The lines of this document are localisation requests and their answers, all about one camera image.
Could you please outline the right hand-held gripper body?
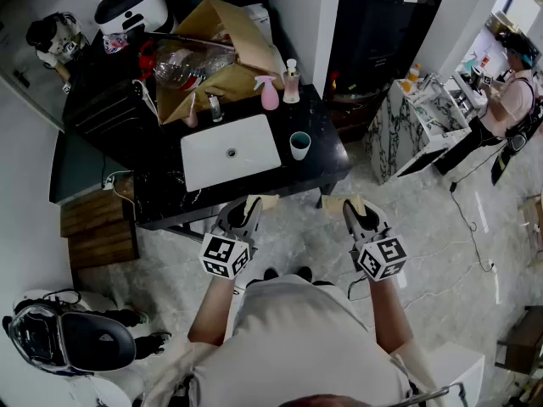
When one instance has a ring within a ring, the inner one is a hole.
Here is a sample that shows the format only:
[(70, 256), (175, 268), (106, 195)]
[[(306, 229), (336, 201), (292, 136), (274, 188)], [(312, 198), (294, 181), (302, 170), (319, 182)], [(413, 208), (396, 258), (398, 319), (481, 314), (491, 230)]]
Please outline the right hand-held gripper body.
[(375, 204), (364, 202), (360, 215), (351, 201), (343, 204), (347, 230), (354, 240), (350, 255), (356, 271), (363, 271), (375, 282), (395, 276), (407, 261), (402, 235), (396, 234), (386, 214)]

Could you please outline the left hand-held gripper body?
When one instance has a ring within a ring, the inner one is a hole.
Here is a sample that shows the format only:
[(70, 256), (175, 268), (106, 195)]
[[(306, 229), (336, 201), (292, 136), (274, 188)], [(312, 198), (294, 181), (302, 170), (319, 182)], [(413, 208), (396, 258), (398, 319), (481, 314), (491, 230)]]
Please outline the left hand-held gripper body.
[(223, 207), (211, 232), (204, 234), (199, 261), (213, 276), (235, 279), (253, 257), (253, 235), (260, 218), (245, 219), (246, 200), (239, 198)]

